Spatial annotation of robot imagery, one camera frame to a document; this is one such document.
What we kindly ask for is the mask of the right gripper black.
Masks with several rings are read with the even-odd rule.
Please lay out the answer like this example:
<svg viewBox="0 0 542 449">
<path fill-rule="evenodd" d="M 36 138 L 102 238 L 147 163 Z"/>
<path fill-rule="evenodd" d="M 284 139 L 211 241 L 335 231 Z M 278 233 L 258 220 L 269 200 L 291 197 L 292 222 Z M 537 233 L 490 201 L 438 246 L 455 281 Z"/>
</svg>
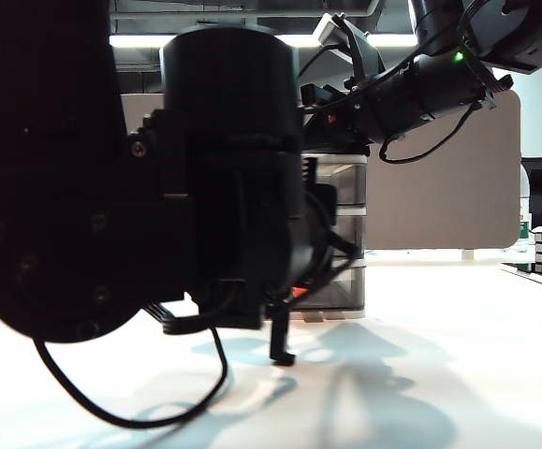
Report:
<svg viewBox="0 0 542 449">
<path fill-rule="evenodd" d="M 326 154 L 370 154 L 370 141 L 376 141 L 372 112 L 363 96 L 348 94 L 326 84 L 300 87 L 305 107 L 325 109 L 312 114 L 304 125 L 305 151 Z"/>
</svg>

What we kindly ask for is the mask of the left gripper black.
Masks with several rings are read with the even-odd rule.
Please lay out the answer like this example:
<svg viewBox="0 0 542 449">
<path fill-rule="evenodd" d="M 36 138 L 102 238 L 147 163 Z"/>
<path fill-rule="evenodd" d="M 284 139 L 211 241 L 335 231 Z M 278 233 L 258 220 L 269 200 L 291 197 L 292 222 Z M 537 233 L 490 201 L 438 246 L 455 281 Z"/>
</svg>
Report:
<svg viewBox="0 0 542 449">
<path fill-rule="evenodd" d="M 330 233 L 335 225 L 337 191 L 333 185 L 317 181 L 317 166 L 315 157 L 301 159 L 306 222 L 314 249 L 313 260 L 329 262 L 333 257 Z M 271 304 L 268 316 L 271 319 L 270 359 L 280 366 L 292 366 L 295 356 L 286 349 L 289 308 L 285 303 Z"/>
</svg>

